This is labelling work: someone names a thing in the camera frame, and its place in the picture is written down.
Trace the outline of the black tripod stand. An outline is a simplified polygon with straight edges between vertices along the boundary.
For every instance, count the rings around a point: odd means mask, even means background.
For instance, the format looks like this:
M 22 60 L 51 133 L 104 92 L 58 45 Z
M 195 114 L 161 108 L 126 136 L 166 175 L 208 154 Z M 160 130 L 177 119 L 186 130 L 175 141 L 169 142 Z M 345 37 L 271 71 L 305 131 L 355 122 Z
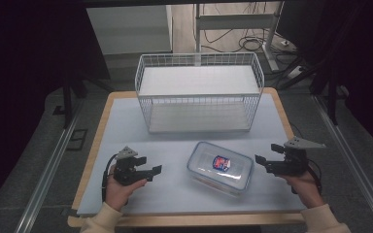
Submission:
M 299 75 L 295 76 L 286 83 L 277 84 L 277 88 L 280 90 L 289 88 L 296 83 L 299 83 L 311 76 L 315 75 L 312 83 L 310 84 L 309 90 L 313 95 L 319 95 L 323 89 L 327 87 L 327 103 L 326 111 L 327 115 L 334 125 L 337 125 L 336 119 L 336 100 L 337 100 L 337 81 L 335 77 L 335 70 L 331 66 L 329 58 L 324 58 L 317 64 L 307 68 Z

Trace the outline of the pale blue table mat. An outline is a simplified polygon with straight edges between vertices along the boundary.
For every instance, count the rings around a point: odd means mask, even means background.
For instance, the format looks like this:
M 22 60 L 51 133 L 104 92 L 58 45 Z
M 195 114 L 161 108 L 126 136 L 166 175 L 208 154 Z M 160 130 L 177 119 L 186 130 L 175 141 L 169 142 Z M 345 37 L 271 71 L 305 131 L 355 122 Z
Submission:
M 278 105 L 271 94 L 261 96 L 252 129 L 233 133 L 151 134 L 137 99 L 115 99 L 78 213 L 82 216 L 98 213 L 106 164 L 124 147 L 148 159 L 142 169 L 162 167 L 162 172 L 152 182 L 131 195 L 123 208 L 128 215 L 301 210 L 303 204 L 291 193 L 286 182 L 266 173 L 254 162 L 250 163 L 253 174 L 248 188 L 238 196 L 198 182 L 187 170 L 187 161 L 199 142 L 209 142 L 249 158 L 259 154 L 269 160 L 281 160 L 283 156 L 272 151 L 270 146 L 287 140 Z

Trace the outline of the white metal desk frame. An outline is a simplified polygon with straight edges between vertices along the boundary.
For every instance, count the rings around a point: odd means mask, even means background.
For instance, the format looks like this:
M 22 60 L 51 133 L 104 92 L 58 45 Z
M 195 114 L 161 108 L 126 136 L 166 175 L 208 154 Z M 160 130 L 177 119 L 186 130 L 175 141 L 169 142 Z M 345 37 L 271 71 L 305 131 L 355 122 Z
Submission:
M 266 57 L 269 67 L 272 72 L 279 70 L 278 64 L 272 55 L 272 41 L 278 26 L 280 15 L 284 2 L 280 1 L 273 14 L 257 14 L 257 15 L 202 15 L 199 4 L 195 5 L 195 51 L 201 52 L 201 37 L 202 30 L 226 30 L 226 29 L 268 29 L 269 34 L 266 40 L 261 44 L 262 51 Z

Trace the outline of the clear plastic container blue lid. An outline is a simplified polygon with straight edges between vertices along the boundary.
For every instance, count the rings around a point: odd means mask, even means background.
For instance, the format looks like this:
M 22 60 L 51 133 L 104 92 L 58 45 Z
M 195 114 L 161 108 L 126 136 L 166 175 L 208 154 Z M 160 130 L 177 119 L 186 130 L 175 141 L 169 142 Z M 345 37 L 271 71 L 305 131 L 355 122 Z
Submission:
M 208 142 L 199 142 L 186 164 L 194 179 L 232 196 L 247 190 L 253 167 L 248 156 Z

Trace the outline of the white cabinet panel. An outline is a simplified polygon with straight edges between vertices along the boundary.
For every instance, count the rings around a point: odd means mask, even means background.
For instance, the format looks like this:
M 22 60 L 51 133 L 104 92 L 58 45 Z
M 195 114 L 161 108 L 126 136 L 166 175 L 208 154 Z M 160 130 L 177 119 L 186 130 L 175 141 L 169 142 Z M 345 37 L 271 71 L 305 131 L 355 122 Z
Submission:
M 172 10 L 169 5 L 87 8 L 103 54 L 172 50 Z

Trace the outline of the white wire shelf rack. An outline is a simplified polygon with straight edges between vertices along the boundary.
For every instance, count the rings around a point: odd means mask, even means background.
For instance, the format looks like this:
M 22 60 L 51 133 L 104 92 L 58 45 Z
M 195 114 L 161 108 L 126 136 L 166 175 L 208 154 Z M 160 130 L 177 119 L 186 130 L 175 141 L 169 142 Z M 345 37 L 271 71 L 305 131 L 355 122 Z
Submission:
M 263 88 L 253 52 L 143 54 L 135 76 L 151 133 L 249 131 Z

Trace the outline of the black metal stand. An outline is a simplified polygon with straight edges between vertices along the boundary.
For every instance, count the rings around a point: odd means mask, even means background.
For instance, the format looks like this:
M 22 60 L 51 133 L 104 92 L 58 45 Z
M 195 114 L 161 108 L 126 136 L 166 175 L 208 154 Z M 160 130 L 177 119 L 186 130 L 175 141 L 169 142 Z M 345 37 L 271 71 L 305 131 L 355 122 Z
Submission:
M 72 94 L 75 94 L 79 99 L 87 96 L 83 76 L 80 73 L 65 76 L 63 78 L 62 93 L 63 106 L 56 106 L 53 114 L 55 116 L 64 115 L 64 128 L 67 128 L 71 124 L 73 116 Z

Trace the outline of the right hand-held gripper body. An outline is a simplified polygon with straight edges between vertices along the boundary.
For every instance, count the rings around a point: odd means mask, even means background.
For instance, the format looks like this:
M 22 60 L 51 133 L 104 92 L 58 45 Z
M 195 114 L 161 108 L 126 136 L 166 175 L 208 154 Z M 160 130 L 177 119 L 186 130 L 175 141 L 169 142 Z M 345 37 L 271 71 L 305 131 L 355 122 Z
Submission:
M 299 177 L 305 172 L 309 172 L 312 176 L 316 175 L 309 165 L 306 150 L 325 149 L 325 144 L 293 137 L 285 142 L 283 147 L 285 148 L 285 152 L 281 154 L 284 156 L 284 160 L 272 162 L 271 172 L 274 175 Z

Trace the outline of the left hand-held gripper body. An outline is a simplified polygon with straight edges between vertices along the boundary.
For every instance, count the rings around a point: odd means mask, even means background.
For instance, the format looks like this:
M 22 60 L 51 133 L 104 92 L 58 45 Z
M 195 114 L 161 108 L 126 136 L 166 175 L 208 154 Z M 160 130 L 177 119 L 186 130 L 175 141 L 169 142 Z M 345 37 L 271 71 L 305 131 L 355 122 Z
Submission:
M 146 171 L 137 171 L 135 159 L 138 153 L 130 147 L 124 147 L 117 155 L 114 179 L 122 185 L 131 185 L 144 179 Z

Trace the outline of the person's left hand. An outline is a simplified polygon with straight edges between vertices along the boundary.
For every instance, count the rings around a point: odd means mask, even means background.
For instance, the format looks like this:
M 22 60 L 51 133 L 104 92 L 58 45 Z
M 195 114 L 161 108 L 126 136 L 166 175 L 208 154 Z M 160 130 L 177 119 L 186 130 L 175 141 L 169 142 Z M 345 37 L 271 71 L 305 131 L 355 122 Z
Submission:
M 140 180 L 131 185 L 122 185 L 114 179 L 114 173 L 115 166 L 112 166 L 107 177 L 105 203 L 119 212 L 126 205 L 131 194 L 136 189 L 144 186 L 147 181 Z

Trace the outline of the grey metal floor rail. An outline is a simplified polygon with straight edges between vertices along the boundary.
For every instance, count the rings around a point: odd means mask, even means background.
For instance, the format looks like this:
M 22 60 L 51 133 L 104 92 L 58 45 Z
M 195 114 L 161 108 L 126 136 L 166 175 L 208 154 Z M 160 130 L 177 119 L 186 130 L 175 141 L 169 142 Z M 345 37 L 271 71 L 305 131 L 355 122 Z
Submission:
M 38 183 L 24 209 L 23 214 L 21 215 L 21 218 L 19 219 L 14 233 L 31 232 L 32 227 L 51 187 L 51 183 L 58 169 L 62 156 L 66 151 L 68 142 L 72 136 L 73 131 L 75 130 L 84 102 L 84 100 L 78 100 L 76 106 L 73 108 L 72 119 L 66 126 L 66 128 L 62 130 L 61 136 L 57 141 L 53 152 L 51 153 L 49 161 L 43 169 L 43 173 L 38 180 Z
M 353 150 L 346 141 L 342 131 L 338 125 L 335 125 L 330 117 L 327 115 L 327 107 L 323 100 L 313 95 L 312 100 L 315 102 L 322 120 L 326 125 L 331 137 L 334 139 L 336 146 L 340 150 L 344 160 L 346 161 L 357 185 L 359 186 L 364 198 L 366 199 L 372 213 L 373 213 L 373 184 L 368 179 L 361 165 L 359 164 Z

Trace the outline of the person's right hand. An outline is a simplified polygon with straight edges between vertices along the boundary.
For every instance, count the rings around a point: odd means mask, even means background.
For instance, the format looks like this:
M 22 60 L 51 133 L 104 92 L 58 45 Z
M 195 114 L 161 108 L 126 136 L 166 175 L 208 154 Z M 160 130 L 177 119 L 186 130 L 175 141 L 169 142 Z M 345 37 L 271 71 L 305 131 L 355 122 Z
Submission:
M 283 176 L 283 179 L 295 190 L 306 208 L 317 208 L 325 204 L 310 173 L 305 172 L 299 177 Z

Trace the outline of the black floor plate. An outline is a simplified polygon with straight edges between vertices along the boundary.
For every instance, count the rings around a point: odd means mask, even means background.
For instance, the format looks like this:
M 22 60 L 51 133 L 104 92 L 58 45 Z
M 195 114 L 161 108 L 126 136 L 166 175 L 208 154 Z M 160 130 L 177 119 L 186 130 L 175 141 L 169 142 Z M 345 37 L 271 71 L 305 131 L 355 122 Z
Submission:
M 69 151 L 80 151 L 85 145 L 87 129 L 75 129 L 66 148 Z

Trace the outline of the white power strip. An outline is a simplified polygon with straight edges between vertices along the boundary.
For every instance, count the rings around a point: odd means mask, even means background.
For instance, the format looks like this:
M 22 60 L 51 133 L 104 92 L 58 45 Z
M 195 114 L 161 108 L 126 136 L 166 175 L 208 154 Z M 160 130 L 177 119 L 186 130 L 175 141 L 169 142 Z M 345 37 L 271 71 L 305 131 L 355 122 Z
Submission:
M 289 72 L 289 74 L 287 75 L 287 78 L 291 80 L 297 77 L 298 75 L 300 75 L 301 73 L 303 73 L 304 71 L 305 71 L 304 67 L 296 66 L 292 71 Z

